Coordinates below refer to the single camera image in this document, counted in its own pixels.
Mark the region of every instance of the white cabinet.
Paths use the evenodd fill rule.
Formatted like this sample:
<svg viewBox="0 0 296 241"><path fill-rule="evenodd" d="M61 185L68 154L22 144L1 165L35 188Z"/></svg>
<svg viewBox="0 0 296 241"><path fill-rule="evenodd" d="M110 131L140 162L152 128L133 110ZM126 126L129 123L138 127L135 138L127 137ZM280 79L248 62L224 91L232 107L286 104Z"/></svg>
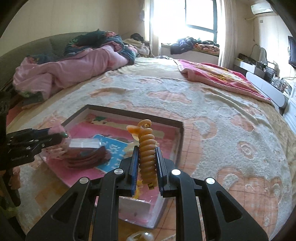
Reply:
<svg viewBox="0 0 296 241"><path fill-rule="evenodd" d="M296 83L294 83L283 117L291 127L292 131L296 134Z"/></svg>
<svg viewBox="0 0 296 241"><path fill-rule="evenodd" d="M265 96L268 96L277 106L285 108L287 97L285 97L282 92L251 72L247 72L246 78L257 87L257 89L264 93Z"/></svg>

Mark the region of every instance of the sofa cushion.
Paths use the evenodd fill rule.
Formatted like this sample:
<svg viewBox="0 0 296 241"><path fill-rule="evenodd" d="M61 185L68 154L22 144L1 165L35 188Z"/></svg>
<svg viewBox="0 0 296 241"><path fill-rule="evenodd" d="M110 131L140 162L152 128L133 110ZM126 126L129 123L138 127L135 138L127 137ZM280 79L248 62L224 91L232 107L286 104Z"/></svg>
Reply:
<svg viewBox="0 0 296 241"><path fill-rule="evenodd" d="M21 45L0 56L0 88L14 75L15 69L25 57L40 53L52 55L48 37Z"/></svg>
<svg viewBox="0 0 296 241"><path fill-rule="evenodd" d="M58 34L50 37L53 53L59 57L64 55L64 49L71 39L78 35L86 34L87 32Z"/></svg>

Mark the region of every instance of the pink cloth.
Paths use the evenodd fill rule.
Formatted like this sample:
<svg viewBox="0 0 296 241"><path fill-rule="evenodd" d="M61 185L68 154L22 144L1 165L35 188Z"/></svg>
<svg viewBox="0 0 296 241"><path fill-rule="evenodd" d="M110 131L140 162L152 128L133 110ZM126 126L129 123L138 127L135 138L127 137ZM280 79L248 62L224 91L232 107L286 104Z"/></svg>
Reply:
<svg viewBox="0 0 296 241"><path fill-rule="evenodd" d="M230 92L246 95L272 105L241 73L207 63L194 63L187 60L175 60L181 73L189 81L201 82Z"/></svg>
<svg viewBox="0 0 296 241"><path fill-rule="evenodd" d="M128 60L114 51L112 43L98 49L85 49L58 62L35 64L30 57L16 68L13 85L19 92L41 92L43 99L74 84L98 76L105 71L118 69Z"/></svg>

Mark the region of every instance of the robotic arm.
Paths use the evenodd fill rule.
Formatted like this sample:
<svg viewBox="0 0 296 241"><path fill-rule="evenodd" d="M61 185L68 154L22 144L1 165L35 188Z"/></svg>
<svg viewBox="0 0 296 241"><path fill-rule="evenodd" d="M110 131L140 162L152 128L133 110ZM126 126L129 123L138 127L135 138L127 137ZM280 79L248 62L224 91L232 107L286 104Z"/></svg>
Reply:
<svg viewBox="0 0 296 241"><path fill-rule="evenodd" d="M16 206L18 191L8 186L15 166L34 161L42 148L59 144L63 136L48 134L49 129L26 129L6 134L9 94L0 93L0 171ZM191 178L177 169L172 160L162 157L156 148L156 170L161 196L176 198L176 240L202 241L199 198L206 240L268 241L268 236L246 210L213 178ZM26 241L87 241L96 197L99 197L94 219L93 241L118 240L119 196L132 197L136 190L139 148L133 156L121 161L119 168L104 177L80 178L29 231Z"/></svg>

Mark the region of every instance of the orange spring toy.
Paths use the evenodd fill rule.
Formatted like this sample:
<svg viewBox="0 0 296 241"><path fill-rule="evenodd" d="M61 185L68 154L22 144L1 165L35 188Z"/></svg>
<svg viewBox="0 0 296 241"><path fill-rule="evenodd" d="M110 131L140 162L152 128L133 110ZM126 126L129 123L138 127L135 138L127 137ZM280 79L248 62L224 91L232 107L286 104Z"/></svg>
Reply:
<svg viewBox="0 0 296 241"><path fill-rule="evenodd" d="M127 126L126 129L134 139L139 140L139 168L142 183L147 184L149 189L157 187L157 175L155 166L155 137L152 134L151 120L142 120L138 126Z"/></svg>

